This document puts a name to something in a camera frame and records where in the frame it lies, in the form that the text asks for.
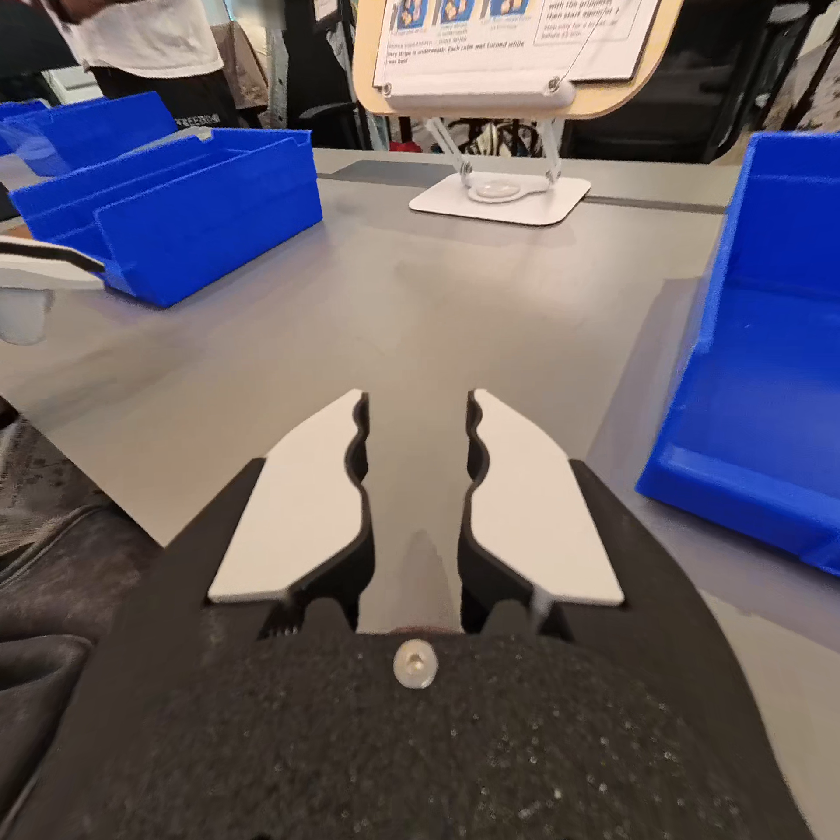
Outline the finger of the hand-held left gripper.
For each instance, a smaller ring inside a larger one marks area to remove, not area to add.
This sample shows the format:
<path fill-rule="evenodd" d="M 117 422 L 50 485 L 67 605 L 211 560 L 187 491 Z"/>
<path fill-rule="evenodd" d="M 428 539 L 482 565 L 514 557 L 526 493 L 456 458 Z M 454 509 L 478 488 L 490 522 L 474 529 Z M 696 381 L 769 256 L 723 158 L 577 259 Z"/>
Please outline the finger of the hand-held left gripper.
<path fill-rule="evenodd" d="M 1 340 L 29 346 L 46 336 L 57 291 L 101 291 L 102 280 L 73 265 L 2 265 Z"/>
<path fill-rule="evenodd" d="M 67 263 L 86 272 L 103 272 L 101 261 L 63 245 L 54 245 L 32 238 L 1 236 L 1 254 L 6 256 L 47 259 Z"/>

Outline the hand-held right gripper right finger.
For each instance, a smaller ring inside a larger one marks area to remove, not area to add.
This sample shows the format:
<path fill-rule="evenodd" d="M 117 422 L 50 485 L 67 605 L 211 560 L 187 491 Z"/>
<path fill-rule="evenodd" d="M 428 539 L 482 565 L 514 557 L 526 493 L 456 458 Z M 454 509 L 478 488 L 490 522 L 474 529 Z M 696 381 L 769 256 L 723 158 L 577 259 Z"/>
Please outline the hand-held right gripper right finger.
<path fill-rule="evenodd" d="M 540 635 L 582 640 L 624 617 L 625 592 L 570 457 L 485 388 L 467 395 L 459 619 L 479 634 L 504 602 Z"/>

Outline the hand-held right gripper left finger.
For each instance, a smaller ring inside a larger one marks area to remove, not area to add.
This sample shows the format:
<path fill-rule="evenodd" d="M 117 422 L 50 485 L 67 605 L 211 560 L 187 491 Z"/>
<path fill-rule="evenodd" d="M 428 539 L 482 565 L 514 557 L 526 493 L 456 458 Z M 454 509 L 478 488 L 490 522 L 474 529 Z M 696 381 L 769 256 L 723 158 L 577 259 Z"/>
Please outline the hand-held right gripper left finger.
<path fill-rule="evenodd" d="M 263 634 L 293 634 L 325 598 L 357 630 L 375 571 L 363 486 L 369 434 L 369 395 L 351 389 L 272 446 L 206 592 L 210 603 L 272 604 Z"/>

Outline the blue plastic bin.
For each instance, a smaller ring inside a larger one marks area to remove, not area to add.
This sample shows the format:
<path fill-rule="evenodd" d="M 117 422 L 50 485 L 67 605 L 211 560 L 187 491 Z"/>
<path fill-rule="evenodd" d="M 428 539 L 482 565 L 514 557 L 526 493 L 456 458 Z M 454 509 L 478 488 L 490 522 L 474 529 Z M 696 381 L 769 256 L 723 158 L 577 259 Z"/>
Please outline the blue plastic bin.
<path fill-rule="evenodd" d="M 168 308 L 322 221 L 309 130 L 216 129 L 11 192 L 38 241 Z"/>
<path fill-rule="evenodd" d="M 3 141 L 41 177 L 113 160 L 177 130 L 154 91 L 18 112 L 1 121 Z"/>
<path fill-rule="evenodd" d="M 642 496 L 839 574 L 839 136 L 752 136 Z"/>

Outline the grey desk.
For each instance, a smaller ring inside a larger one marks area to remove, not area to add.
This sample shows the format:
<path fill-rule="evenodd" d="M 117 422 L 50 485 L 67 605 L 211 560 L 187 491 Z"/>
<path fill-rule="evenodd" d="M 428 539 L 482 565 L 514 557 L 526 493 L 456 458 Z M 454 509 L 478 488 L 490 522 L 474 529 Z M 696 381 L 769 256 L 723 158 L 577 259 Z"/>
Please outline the grey desk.
<path fill-rule="evenodd" d="M 166 545 L 245 462 L 367 391 L 377 566 L 361 615 L 385 630 L 410 586 L 430 613 L 440 574 L 422 572 L 459 593 L 466 395 L 489 390 L 688 573 L 814 835 L 838 838 L 838 580 L 634 491 L 739 168 L 571 161 L 591 195 L 530 228 L 412 212 L 447 171 L 431 155 L 314 160 L 320 224 L 174 308 L 58 296 L 45 341 L 2 345 L 2 397 Z"/>

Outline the silver metal plate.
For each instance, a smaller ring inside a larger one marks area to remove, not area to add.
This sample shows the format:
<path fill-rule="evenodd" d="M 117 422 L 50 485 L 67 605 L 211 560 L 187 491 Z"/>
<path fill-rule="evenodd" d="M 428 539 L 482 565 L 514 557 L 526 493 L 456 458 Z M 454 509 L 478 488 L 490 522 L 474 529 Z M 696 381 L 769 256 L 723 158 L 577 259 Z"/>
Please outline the silver metal plate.
<path fill-rule="evenodd" d="M 197 138 L 200 141 L 204 142 L 207 140 L 211 140 L 213 138 L 213 130 L 209 127 L 191 127 L 187 129 L 180 129 L 172 134 L 169 134 L 161 139 L 151 141 L 149 143 L 145 143 L 130 152 L 125 153 L 128 154 L 139 154 L 144 151 L 150 151 L 156 148 L 160 148 L 167 144 L 172 144 L 174 142 L 178 142 L 181 140 L 187 140 L 189 138 Z"/>

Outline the grey hooded sweatshirt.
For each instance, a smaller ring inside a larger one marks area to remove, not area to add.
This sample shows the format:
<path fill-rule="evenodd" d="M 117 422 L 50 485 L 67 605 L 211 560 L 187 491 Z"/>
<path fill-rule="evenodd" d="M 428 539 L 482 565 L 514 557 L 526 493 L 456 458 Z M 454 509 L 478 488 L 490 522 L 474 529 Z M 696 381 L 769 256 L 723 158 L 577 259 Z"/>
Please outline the grey hooded sweatshirt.
<path fill-rule="evenodd" d="M 162 548 L 116 507 L 85 507 L 2 562 L 1 815 L 25 796 L 95 647 Z"/>

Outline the tan jacket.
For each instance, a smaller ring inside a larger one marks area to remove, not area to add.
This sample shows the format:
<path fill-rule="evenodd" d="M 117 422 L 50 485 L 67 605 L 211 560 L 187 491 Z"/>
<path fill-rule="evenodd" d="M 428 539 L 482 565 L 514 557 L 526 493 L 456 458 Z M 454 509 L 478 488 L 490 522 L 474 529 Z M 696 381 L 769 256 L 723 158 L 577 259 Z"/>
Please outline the tan jacket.
<path fill-rule="evenodd" d="M 211 26 L 224 76 L 239 111 L 263 112 L 269 105 L 266 71 L 239 22 Z"/>

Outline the white document stand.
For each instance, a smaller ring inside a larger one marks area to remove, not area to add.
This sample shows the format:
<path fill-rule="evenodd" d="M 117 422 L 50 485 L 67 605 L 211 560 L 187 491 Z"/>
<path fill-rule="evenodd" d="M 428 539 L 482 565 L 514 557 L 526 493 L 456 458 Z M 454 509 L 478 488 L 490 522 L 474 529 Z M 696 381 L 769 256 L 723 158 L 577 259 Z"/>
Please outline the white document stand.
<path fill-rule="evenodd" d="M 410 202 L 418 213 L 474 218 L 530 227 L 562 222 L 591 190 L 580 178 L 563 177 L 560 142 L 568 121 L 605 116 L 629 102 L 653 75 L 676 25 L 682 2 L 660 2 L 630 80 L 571 82 L 499 73 L 465 74 L 454 82 L 421 76 L 391 85 L 375 83 L 383 17 L 388 2 L 359 2 L 353 48 L 353 86 L 363 108 L 381 116 L 423 119 L 454 169 L 452 175 Z M 446 118 L 519 119 L 535 123 L 546 160 L 540 175 L 477 171 L 459 151 Z"/>

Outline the printed instruction sheet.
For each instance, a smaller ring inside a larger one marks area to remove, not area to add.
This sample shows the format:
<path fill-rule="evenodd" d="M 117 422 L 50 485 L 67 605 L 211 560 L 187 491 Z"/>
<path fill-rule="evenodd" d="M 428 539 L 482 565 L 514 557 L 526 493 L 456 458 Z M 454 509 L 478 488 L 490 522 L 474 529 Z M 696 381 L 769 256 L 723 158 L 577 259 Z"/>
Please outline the printed instruction sheet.
<path fill-rule="evenodd" d="M 657 1 L 388 2 L 376 84 L 421 76 L 517 74 L 538 86 L 628 81 L 653 26 Z"/>

